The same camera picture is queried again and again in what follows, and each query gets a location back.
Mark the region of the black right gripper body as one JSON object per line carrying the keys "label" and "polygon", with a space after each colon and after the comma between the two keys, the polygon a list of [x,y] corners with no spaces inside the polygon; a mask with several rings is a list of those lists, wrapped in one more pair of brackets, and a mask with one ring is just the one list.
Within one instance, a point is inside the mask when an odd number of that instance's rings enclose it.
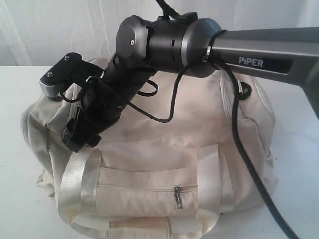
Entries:
{"label": "black right gripper body", "polygon": [[119,120],[129,101],[129,73],[89,76],[79,111],[73,117],[73,141],[99,142],[99,134]]}

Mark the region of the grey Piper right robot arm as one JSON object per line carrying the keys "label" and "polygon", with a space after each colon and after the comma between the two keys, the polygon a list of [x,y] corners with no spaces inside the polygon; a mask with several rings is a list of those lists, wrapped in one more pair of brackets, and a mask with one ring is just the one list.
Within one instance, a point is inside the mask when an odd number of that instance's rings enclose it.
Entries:
{"label": "grey Piper right robot arm", "polygon": [[316,27],[223,30],[192,13],[174,20],[125,19],[105,69],[78,60],[66,79],[80,86],[63,132],[66,147],[95,147],[140,88],[158,71],[204,78],[215,70],[301,87],[319,110],[319,30]]}

